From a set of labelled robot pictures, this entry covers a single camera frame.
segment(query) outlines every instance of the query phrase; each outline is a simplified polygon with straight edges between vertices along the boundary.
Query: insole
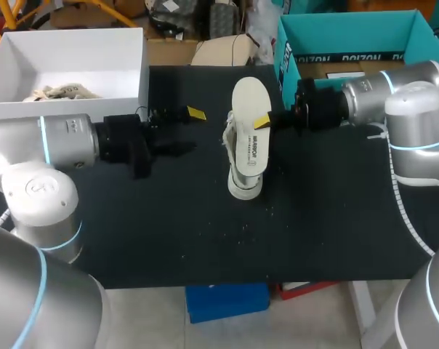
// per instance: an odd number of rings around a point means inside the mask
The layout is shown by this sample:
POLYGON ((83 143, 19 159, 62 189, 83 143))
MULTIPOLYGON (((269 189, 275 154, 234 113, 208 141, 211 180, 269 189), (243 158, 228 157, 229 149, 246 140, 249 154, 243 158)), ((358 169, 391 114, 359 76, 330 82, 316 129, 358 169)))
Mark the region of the insole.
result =
POLYGON ((239 80, 233 90, 236 122, 235 165, 244 176, 257 176, 268 163, 270 128, 254 129, 254 121, 271 111, 270 96, 259 79, 239 80))

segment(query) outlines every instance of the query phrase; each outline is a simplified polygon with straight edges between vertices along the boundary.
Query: white box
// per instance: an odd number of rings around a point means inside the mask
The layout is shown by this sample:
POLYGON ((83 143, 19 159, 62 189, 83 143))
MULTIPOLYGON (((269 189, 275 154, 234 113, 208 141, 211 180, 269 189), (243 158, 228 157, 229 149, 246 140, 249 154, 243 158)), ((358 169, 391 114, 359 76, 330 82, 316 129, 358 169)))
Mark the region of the white box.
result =
MULTIPOLYGON (((23 31, 0 41, 0 119, 74 113, 134 113, 148 103, 147 42, 141 28, 23 31), (46 85, 82 84, 101 98, 23 102, 46 85)), ((146 108, 138 113, 146 119, 146 108)))

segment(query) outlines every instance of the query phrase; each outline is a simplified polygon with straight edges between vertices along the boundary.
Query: yellow tag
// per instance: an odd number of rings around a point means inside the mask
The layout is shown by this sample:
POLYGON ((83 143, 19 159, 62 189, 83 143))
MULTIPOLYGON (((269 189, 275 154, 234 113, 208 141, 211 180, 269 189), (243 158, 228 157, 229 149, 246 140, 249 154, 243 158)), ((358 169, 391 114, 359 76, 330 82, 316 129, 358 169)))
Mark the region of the yellow tag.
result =
POLYGON ((269 127, 270 124, 270 117, 266 114, 254 121, 254 129, 264 129, 265 127, 269 127))
POLYGON ((205 113, 203 111, 200 111, 199 109, 188 106, 188 112, 191 118, 206 120, 205 113))

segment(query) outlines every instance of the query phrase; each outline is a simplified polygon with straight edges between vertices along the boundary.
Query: shoe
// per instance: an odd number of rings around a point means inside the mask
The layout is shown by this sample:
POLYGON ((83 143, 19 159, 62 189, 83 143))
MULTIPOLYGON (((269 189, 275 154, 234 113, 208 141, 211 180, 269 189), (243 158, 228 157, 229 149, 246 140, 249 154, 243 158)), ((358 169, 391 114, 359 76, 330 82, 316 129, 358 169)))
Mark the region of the shoe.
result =
POLYGON ((260 80, 248 77, 235 85, 233 109, 222 137, 230 162, 227 187, 240 200, 256 198, 262 190, 270 128, 254 129, 254 120, 270 110, 270 96, 260 80))

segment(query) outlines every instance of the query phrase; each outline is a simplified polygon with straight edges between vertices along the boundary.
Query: black table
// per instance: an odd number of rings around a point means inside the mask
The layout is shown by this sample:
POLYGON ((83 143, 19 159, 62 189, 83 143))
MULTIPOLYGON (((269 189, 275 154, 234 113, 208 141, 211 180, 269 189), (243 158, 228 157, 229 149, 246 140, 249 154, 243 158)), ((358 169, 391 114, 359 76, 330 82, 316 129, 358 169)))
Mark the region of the black table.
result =
MULTIPOLYGON (((282 108, 273 68, 152 67, 153 106, 192 105, 206 123, 178 127, 198 148, 159 159, 147 180, 125 166, 70 173, 84 217, 78 268, 106 288, 253 281, 410 278, 429 256, 405 227, 392 192, 387 143, 375 127, 274 139, 259 198, 227 190, 221 136, 235 83, 260 79, 282 108)), ((419 235, 439 247, 439 188, 401 188, 419 235)), ((0 194, 0 214, 5 209, 0 194)))

